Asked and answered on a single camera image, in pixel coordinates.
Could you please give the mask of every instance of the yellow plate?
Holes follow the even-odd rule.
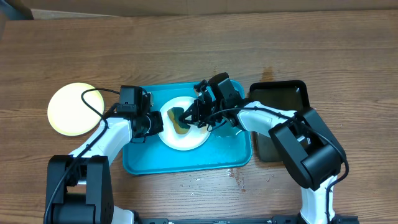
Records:
[[[101,118],[80,98],[85,90],[92,88],[86,83],[72,83],[53,95],[47,108],[47,117],[53,129],[66,136],[77,136],[98,124]],[[86,93],[85,100],[101,114],[104,112],[104,99],[98,91]]]

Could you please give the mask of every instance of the tray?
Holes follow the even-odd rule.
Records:
[[[143,86],[154,96],[152,111],[172,98],[192,96],[196,98],[193,83]],[[232,84],[244,97],[243,87]],[[252,156],[251,136],[226,124],[213,131],[207,141],[196,149],[178,151],[166,146],[158,135],[149,136],[144,144],[129,143],[123,147],[123,166],[133,175],[163,174],[193,170],[218,169],[244,166]]]

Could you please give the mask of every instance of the wooden table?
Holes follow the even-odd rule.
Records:
[[[348,178],[335,210],[361,223],[398,223],[398,11],[135,17],[7,22],[0,41],[0,220],[40,223],[48,160],[70,138],[47,121],[72,82],[199,81],[229,72],[254,82],[300,79],[345,148]],[[117,96],[103,93],[106,105]],[[254,152],[244,167],[134,177],[111,166],[115,204],[142,217],[244,218],[299,212],[299,186]]]

